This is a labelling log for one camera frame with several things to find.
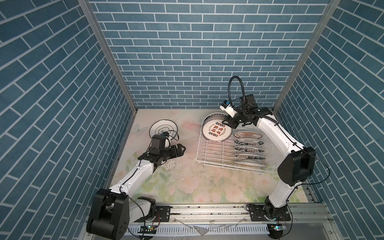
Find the dark green rim plate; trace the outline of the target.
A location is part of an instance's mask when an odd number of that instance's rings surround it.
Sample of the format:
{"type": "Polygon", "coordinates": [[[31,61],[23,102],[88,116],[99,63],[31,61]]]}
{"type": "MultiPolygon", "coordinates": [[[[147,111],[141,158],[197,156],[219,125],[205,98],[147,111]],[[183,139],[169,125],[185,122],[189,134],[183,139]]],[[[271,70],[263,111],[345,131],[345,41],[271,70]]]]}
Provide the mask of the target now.
{"type": "Polygon", "coordinates": [[[209,114],[206,118],[215,118],[215,117],[225,118],[226,116],[227,115],[224,113],[212,113],[212,114],[209,114]]]}

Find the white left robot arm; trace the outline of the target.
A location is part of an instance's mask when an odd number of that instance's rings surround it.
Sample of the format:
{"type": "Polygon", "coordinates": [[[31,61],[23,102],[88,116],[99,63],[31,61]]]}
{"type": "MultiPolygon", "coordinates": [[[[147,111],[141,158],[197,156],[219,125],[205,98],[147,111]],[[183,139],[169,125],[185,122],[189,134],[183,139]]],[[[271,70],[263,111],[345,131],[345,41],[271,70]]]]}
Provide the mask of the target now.
{"type": "Polygon", "coordinates": [[[156,201],[147,197],[133,200],[132,196],[162,162],[184,155],[181,144],[165,149],[150,147],[138,157],[136,168],[108,189],[99,189],[94,195],[86,231],[110,240],[120,240],[129,224],[141,219],[152,219],[156,214],[156,201]]]}

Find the white wire dish rack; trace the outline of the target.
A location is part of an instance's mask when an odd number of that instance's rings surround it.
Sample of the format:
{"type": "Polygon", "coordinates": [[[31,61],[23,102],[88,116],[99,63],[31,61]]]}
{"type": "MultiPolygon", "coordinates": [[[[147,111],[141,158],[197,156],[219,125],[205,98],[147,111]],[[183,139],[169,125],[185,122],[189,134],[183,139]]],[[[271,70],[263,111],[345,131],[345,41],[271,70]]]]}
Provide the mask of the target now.
{"type": "Polygon", "coordinates": [[[197,162],[210,167],[218,167],[230,170],[251,172],[257,174],[277,174],[277,163],[276,163],[276,154],[275,154],[275,145],[272,140],[267,137],[267,134],[264,133],[257,127],[249,126],[247,128],[238,128],[233,131],[231,137],[223,142],[211,142],[206,140],[203,135],[200,135],[198,151],[197,151],[197,162]],[[234,134],[240,131],[251,131],[257,132],[263,135],[259,141],[263,141],[265,144],[261,146],[252,146],[256,148],[263,149],[263,153],[247,153],[236,151],[234,147],[244,146],[235,144],[234,140],[237,139],[234,134]],[[253,154],[263,156],[265,160],[237,160],[235,154],[253,154]],[[266,168],[250,168],[246,166],[236,165],[235,162],[258,162],[266,165],[266,168]]]}

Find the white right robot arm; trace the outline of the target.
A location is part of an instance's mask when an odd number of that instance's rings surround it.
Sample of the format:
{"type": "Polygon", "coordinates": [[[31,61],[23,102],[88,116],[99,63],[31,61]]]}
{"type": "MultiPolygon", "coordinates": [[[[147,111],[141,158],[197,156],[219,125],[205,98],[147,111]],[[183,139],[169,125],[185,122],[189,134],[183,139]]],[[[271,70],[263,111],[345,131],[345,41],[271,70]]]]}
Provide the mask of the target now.
{"type": "Polygon", "coordinates": [[[288,200],[295,189],[303,184],[313,173],[316,151],[297,142],[278,123],[268,109],[256,110],[245,115],[227,110],[224,124],[236,129],[239,124],[253,124],[262,130],[276,146],[275,157],[279,180],[272,193],[266,198],[264,213],[267,219],[275,220],[288,212],[288,200]]]}

